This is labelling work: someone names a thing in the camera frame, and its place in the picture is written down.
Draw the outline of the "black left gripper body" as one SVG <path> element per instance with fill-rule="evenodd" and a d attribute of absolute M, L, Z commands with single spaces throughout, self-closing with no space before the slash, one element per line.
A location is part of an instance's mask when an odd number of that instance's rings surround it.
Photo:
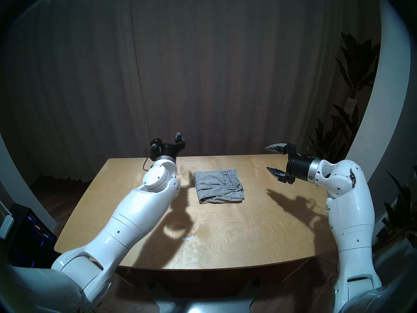
<path fill-rule="evenodd" d="M 170 157 L 173 160 L 176 160 L 178 153 L 180 151 L 182 151 L 185 148 L 185 141 L 179 141 L 176 142 L 174 144 L 163 144 L 162 148 L 161 148 L 161 152 L 159 155 L 159 158 L 163 158 L 163 157 Z"/>

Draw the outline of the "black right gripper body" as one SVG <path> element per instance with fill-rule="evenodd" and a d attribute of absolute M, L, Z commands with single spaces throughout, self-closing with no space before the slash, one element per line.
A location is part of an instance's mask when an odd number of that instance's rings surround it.
<path fill-rule="evenodd" d="M 286 144 L 283 150 L 288 155 L 288 162 L 282 182 L 293 184 L 295 179 L 308 181 L 308 172 L 313 162 L 313 157 L 298 155 L 294 144 Z"/>

